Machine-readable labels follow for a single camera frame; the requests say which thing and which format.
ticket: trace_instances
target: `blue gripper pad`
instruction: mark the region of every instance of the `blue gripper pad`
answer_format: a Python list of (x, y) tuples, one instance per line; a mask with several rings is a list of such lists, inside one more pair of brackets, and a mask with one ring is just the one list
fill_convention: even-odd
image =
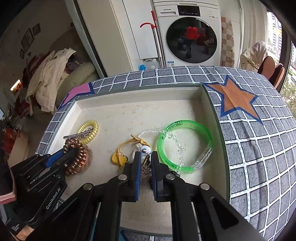
[(154, 164), (154, 159), (153, 159), (153, 155), (151, 155), (151, 189), (153, 191), (153, 195), (154, 195), (154, 200), (156, 201), (157, 199), (157, 185), (156, 185), (156, 177), (155, 177), (155, 164)]
[(139, 195), (140, 195), (140, 181), (141, 181), (141, 154), (139, 153), (138, 155), (135, 154), (135, 158), (133, 160), (134, 164), (135, 164), (135, 160), (137, 160), (138, 162), (138, 166), (137, 166), (137, 176), (136, 176), (136, 201), (139, 200)]
[(56, 153), (52, 154), (46, 163), (46, 167), (50, 168), (54, 165), (56, 161), (58, 161), (63, 156), (63, 149), (57, 151)]

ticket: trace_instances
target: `plastic bottle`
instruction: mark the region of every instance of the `plastic bottle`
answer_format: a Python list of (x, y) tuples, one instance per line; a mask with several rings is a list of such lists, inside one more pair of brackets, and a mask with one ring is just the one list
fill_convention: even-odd
[(159, 68), (159, 64), (155, 58), (146, 59), (143, 64), (145, 65), (146, 69)]

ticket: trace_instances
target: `metal hair clip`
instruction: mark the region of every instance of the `metal hair clip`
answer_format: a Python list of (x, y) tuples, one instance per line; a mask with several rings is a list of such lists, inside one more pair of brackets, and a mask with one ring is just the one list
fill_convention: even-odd
[(69, 136), (64, 136), (64, 139), (79, 139), (80, 137), (86, 137), (87, 135), (89, 135), (92, 132), (93, 128), (89, 128), (87, 131), (81, 132), (79, 134), (73, 134), (73, 135), (69, 135)]

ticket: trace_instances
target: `washing machine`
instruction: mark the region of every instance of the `washing machine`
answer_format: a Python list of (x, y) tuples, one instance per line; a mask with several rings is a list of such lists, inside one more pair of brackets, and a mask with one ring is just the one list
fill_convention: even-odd
[(221, 13), (217, 0), (153, 0), (167, 67), (220, 66)]

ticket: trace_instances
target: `orange star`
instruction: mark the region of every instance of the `orange star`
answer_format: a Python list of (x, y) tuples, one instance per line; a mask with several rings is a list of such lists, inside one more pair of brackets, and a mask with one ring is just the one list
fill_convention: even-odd
[(224, 84), (218, 82), (204, 84), (221, 95), (221, 117), (235, 110), (242, 110), (262, 124), (257, 111), (252, 105), (258, 95), (241, 89), (228, 75)]

